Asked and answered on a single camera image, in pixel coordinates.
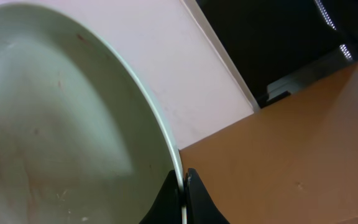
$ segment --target brown surface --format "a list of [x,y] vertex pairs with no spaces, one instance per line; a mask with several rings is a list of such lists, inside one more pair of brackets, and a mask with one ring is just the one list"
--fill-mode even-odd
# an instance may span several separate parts
[[358,65],[184,149],[231,223],[358,224]]

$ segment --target wooden table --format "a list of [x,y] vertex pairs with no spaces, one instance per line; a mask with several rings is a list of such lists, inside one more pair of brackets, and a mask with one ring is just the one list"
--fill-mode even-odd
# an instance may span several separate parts
[[181,159],[231,223],[358,223],[358,63]]

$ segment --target white wall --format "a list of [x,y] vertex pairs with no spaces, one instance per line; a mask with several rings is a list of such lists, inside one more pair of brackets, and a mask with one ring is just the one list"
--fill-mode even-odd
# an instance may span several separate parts
[[180,149],[253,113],[180,0],[23,1],[52,6],[107,40],[153,90]]

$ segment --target red speck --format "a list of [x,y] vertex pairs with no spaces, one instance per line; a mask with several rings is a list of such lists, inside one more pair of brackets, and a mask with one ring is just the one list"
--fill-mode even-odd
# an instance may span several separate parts
[[82,40],[82,41],[85,40],[84,37],[82,37],[80,34],[77,34],[77,38],[80,39],[80,40]]

